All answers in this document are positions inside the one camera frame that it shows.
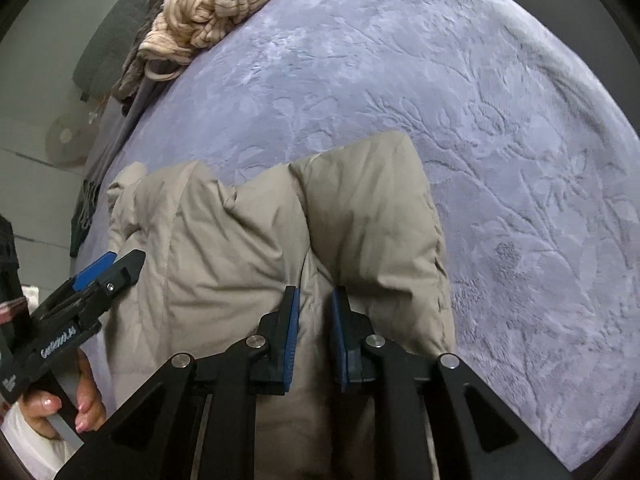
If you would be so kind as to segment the white sleeve left forearm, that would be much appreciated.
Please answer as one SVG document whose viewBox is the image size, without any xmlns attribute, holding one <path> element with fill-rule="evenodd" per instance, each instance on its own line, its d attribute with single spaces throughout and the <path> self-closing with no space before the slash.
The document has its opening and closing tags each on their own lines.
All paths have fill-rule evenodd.
<svg viewBox="0 0 640 480">
<path fill-rule="evenodd" d="M 40 480 L 53 479 L 75 450 L 64 440 L 47 439 L 26 422 L 17 404 L 11 406 L 1 430 L 29 473 Z"/>
</svg>

